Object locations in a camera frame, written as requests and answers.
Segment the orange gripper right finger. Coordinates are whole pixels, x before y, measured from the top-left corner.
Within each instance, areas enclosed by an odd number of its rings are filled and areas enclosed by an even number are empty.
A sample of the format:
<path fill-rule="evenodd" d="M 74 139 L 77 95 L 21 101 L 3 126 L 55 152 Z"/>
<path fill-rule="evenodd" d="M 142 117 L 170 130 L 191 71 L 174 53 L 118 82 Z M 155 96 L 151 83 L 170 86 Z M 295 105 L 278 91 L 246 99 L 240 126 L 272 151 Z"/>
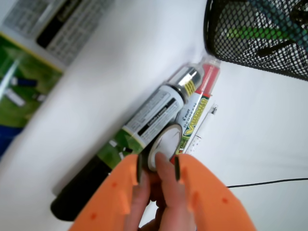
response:
<path fill-rule="evenodd" d="M 179 154 L 174 165 L 198 231 L 256 230 L 240 200 L 200 161 Z"/>

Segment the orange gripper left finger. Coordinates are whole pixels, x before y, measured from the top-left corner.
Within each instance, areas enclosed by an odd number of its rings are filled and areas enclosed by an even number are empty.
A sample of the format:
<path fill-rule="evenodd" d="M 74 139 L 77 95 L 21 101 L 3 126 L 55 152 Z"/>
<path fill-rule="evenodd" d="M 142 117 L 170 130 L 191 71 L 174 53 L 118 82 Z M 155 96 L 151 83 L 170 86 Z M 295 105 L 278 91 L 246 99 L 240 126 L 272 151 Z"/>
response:
<path fill-rule="evenodd" d="M 141 181 L 142 156 L 126 156 L 103 181 L 71 226 L 71 231 L 122 231 L 131 212 L 134 186 Z"/>

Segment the bare human hand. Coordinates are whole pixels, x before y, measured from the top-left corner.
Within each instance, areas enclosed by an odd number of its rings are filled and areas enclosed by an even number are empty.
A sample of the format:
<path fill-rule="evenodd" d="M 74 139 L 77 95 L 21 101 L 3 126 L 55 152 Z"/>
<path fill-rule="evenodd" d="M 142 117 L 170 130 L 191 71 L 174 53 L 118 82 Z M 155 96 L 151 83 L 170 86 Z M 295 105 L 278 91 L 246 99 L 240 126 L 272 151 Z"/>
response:
<path fill-rule="evenodd" d="M 141 182 L 133 188 L 131 212 L 125 231 L 195 231 L 193 214 L 186 206 L 185 187 L 176 181 L 175 168 L 163 153 L 155 156 L 156 173 L 143 171 Z M 139 227 L 150 202 L 156 202 L 155 218 Z"/>

